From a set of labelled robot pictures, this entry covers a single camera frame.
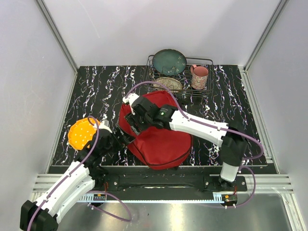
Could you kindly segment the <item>red student backpack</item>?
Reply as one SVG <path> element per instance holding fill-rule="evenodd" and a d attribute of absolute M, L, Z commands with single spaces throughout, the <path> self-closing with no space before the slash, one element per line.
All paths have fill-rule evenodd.
<path fill-rule="evenodd" d="M 193 145 L 192 135 L 155 127 L 136 135 L 125 119 L 130 112 L 129 105 L 121 105 L 119 126 L 125 133 L 135 138 L 128 145 L 128 149 L 142 163 L 152 169 L 162 170 L 177 167 L 187 159 Z"/>

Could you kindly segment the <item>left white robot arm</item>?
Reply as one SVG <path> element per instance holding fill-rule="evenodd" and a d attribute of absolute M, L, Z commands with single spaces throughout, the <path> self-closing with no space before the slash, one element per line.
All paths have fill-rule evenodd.
<path fill-rule="evenodd" d="M 112 131 L 106 125 L 73 125 L 69 144 L 78 151 L 66 172 L 43 195 L 21 207 L 20 229 L 55 231 L 65 214 L 77 202 L 91 208 L 106 200 L 107 190 L 117 190 L 119 177 L 100 166 L 102 157 L 117 153 L 134 140 L 120 128 Z"/>

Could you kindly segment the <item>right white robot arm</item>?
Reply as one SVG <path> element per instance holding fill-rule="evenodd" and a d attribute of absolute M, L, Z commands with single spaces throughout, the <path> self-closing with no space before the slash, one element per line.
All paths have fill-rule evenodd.
<path fill-rule="evenodd" d="M 155 127 L 188 133 L 218 146 L 222 162 L 219 187 L 229 191 L 235 186 L 235 178 L 248 145 L 247 139 L 236 127 L 181 112 L 179 108 L 168 104 L 158 107 L 147 98 L 135 93 L 124 97 L 123 103 L 130 107 L 125 119 L 136 134 L 149 127 Z"/>

